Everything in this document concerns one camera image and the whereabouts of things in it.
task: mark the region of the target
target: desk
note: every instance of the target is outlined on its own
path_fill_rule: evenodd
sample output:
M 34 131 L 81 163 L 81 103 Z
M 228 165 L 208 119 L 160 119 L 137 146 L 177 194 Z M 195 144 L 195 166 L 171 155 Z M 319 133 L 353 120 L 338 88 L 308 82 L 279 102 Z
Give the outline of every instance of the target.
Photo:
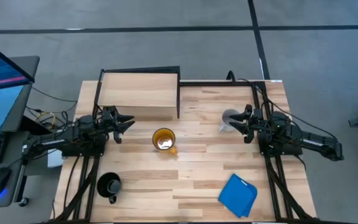
M 76 117 L 91 114 L 96 81 L 84 81 Z M 289 111 L 283 83 L 266 81 L 267 95 Z M 180 119 L 138 120 L 122 137 L 122 144 L 110 140 L 100 159 L 98 178 L 116 172 L 122 179 L 117 203 L 110 205 L 95 191 L 91 222 L 239 222 L 274 220 L 267 171 L 255 139 L 244 144 L 238 133 L 219 133 L 224 110 L 240 112 L 253 104 L 249 87 L 181 87 Z M 156 152 L 152 135 L 158 128 L 170 128 L 177 137 L 178 156 Z M 63 209 L 68 176 L 75 158 L 62 168 L 55 196 L 56 213 Z M 306 172 L 293 156 L 282 156 L 289 191 L 307 213 L 315 216 Z M 82 158 L 77 163 L 68 191 L 68 202 L 78 188 Z M 248 218 L 236 218 L 217 197 L 232 173 L 255 185 L 258 196 Z M 80 218 L 85 216 L 88 193 L 82 200 Z M 280 210 L 285 217 L 282 195 Z

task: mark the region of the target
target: yellow mug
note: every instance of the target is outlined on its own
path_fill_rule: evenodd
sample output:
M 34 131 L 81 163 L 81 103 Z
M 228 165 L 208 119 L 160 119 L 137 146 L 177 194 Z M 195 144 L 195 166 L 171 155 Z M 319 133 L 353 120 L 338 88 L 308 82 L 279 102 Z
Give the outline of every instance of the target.
M 175 144 L 175 134 L 171 129 L 160 128 L 156 130 L 153 134 L 153 145 L 160 152 L 172 153 L 174 155 L 178 154 Z

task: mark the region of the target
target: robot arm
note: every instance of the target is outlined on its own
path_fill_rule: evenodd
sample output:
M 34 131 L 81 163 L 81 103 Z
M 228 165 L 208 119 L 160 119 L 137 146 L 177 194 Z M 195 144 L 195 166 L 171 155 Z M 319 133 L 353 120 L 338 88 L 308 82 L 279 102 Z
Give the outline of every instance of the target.
M 270 156 L 300 155 L 301 148 L 320 153 L 332 161 L 343 160 L 342 144 L 337 139 L 327 136 L 302 131 L 297 125 L 292 124 L 291 119 L 278 111 L 274 111 L 269 120 L 263 120 L 262 110 L 255 109 L 252 114 L 252 106 L 247 105 L 241 114 L 231 116 L 236 121 L 230 122 L 241 134 L 245 134 L 245 143 L 250 143 L 257 131 L 261 150 Z
M 112 132 L 115 142 L 120 144 L 120 134 L 124 134 L 135 123 L 129 121 L 132 118 L 119 114 L 115 106 L 108 107 L 96 119 L 91 115 L 82 116 L 55 133 L 32 136 L 25 142 L 24 152 L 29 157 L 49 149 L 61 150 L 65 157 L 102 156 L 109 133 Z

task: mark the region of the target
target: white cup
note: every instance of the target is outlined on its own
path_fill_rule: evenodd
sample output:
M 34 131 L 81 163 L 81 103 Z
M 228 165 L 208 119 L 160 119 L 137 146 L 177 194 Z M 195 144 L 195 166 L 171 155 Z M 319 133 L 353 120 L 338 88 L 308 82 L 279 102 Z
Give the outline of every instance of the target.
M 230 132 L 234 132 L 236 130 L 233 126 L 231 126 L 229 124 L 230 122 L 240 123 L 239 121 L 236 121 L 235 119 L 230 118 L 230 115 L 234 115 L 234 114 L 239 114 L 239 112 L 234 109 L 228 109 L 223 112 L 221 124 L 219 125 L 219 132 L 230 133 Z

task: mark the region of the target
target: gray carpet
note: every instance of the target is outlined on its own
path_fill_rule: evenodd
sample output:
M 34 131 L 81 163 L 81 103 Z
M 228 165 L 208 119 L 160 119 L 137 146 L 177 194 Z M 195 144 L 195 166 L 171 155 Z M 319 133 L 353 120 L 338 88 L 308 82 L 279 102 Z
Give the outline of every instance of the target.
M 358 1 L 258 0 L 260 25 L 358 24 Z M 251 24 L 247 1 L 230 0 L 0 0 L 0 29 L 213 26 Z M 358 222 L 358 128 L 347 120 L 358 110 L 358 30 L 263 31 L 271 79 L 284 81 L 292 113 L 324 128 L 343 144 L 345 161 L 331 162 L 305 151 L 317 214 Z M 121 34 L 1 35 L 7 56 L 39 55 L 35 86 L 75 99 L 83 80 L 101 68 L 180 65 L 184 79 L 261 79 L 252 31 Z M 28 105 L 60 111 L 71 106 L 32 92 Z M 297 121 L 307 131 L 313 128 Z M 47 220 L 59 169 L 30 177 L 25 208 L 0 208 L 0 223 Z

